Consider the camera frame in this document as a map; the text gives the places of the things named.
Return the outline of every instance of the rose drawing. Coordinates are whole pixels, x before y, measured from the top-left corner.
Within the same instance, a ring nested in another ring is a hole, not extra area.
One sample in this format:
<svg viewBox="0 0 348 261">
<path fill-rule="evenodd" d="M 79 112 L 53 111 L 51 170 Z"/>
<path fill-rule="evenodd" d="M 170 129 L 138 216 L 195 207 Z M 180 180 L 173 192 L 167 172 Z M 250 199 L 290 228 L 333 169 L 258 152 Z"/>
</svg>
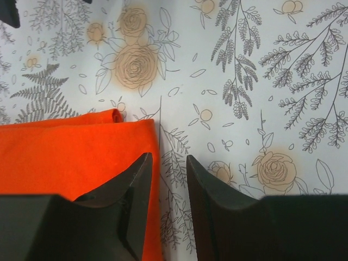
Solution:
<svg viewBox="0 0 348 261">
<path fill-rule="evenodd" d="M 296 178 L 296 166 L 289 156 L 268 152 L 258 156 L 255 162 L 258 180 L 265 185 L 265 190 L 269 188 L 285 192 L 291 189 Z"/>
</svg>

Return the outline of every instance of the orange fabric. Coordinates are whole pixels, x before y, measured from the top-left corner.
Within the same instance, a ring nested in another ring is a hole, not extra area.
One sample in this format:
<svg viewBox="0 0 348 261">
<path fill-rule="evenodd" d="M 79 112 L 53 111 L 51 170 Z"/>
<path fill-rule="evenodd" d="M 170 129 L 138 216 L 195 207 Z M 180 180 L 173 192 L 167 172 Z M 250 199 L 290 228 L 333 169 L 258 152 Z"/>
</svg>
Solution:
<svg viewBox="0 0 348 261">
<path fill-rule="evenodd" d="M 122 122 L 118 110 L 107 110 L 0 126 L 0 140 L 0 194 L 60 194 L 72 201 L 151 152 L 153 173 L 142 260 L 163 260 L 160 159 L 153 120 Z"/>
</svg>

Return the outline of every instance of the beige rose illustration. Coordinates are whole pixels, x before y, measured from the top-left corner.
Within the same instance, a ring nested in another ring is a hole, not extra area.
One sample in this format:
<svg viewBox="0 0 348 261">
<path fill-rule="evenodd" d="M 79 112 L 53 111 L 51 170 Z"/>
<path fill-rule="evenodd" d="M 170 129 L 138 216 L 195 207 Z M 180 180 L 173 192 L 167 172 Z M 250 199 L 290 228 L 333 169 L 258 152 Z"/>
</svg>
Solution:
<svg viewBox="0 0 348 261">
<path fill-rule="evenodd" d="M 146 22 L 146 14 L 142 9 L 128 8 L 123 11 L 120 18 L 120 29 L 128 45 L 136 44 L 144 32 Z"/>
<path fill-rule="evenodd" d="M 208 170 L 214 174 L 221 181 L 230 184 L 233 178 L 233 174 L 229 169 L 229 166 L 222 161 L 214 161 L 210 164 Z"/>
<path fill-rule="evenodd" d="M 157 54 L 148 46 L 126 46 L 116 59 L 115 75 L 124 87 L 144 87 L 152 84 L 157 73 L 157 62 Z"/>
<path fill-rule="evenodd" d="M 268 152 L 263 157 L 259 156 L 257 176 L 267 188 L 286 191 L 296 178 L 296 166 L 289 156 Z"/>
<path fill-rule="evenodd" d="M 103 25 L 100 23 L 90 24 L 87 29 L 87 35 L 90 41 L 95 42 L 97 45 L 99 45 L 99 43 L 103 41 L 104 38 Z"/>
</svg>

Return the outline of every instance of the black plastic piece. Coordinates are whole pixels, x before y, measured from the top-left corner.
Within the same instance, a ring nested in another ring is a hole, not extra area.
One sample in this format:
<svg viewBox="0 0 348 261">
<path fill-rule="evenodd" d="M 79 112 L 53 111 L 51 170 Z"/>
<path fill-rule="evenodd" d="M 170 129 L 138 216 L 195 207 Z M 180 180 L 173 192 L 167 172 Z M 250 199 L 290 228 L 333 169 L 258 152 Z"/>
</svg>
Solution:
<svg viewBox="0 0 348 261">
<path fill-rule="evenodd" d="M 255 200 L 193 156 L 187 179 L 198 261 L 348 260 L 348 196 Z"/>
<path fill-rule="evenodd" d="M 151 179 L 147 153 L 74 202 L 0 196 L 0 260 L 141 260 Z"/>
<path fill-rule="evenodd" d="M 92 0 L 83 0 L 91 4 Z M 0 21 L 14 28 L 20 27 L 20 17 L 16 7 L 16 0 L 0 0 Z"/>
</svg>

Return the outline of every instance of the patterned paper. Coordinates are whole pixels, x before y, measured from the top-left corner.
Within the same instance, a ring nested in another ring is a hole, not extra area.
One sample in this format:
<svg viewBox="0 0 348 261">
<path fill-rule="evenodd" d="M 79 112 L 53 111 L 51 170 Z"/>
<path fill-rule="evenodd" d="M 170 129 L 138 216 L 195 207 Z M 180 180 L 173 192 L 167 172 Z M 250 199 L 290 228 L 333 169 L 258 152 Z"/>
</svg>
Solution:
<svg viewBox="0 0 348 261">
<path fill-rule="evenodd" d="M 19 29 L 0 22 L 0 123 L 155 119 L 166 260 L 196 260 L 188 154 L 254 198 L 348 192 L 347 1 L 17 7 Z"/>
</svg>

